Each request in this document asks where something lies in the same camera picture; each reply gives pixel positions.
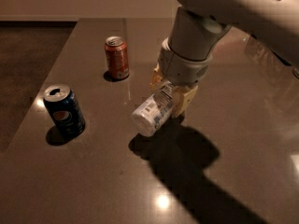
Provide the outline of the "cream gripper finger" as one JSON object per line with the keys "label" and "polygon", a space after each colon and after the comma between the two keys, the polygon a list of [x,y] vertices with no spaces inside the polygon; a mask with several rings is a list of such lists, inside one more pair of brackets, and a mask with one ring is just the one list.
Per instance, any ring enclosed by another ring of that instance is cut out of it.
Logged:
{"label": "cream gripper finger", "polygon": [[174,108],[171,114],[173,119],[180,116],[190,105],[198,91],[198,86],[176,86],[172,90]]}
{"label": "cream gripper finger", "polygon": [[156,67],[153,69],[153,73],[151,76],[151,81],[149,84],[150,91],[156,92],[159,90],[165,83],[165,76],[160,69],[160,65],[157,64]]}

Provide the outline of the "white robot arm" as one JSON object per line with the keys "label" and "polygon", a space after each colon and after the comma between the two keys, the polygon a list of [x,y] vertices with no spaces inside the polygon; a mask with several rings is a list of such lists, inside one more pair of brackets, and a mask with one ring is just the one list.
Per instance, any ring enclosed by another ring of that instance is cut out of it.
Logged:
{"label": "white robot arm", "polygon": [[174,86],[172,116],[197,92],[212,50],[235,27],[259,40],[282,61],[299,65],[299,0],[178,0],[170,36],[163,42],[151,87]]}

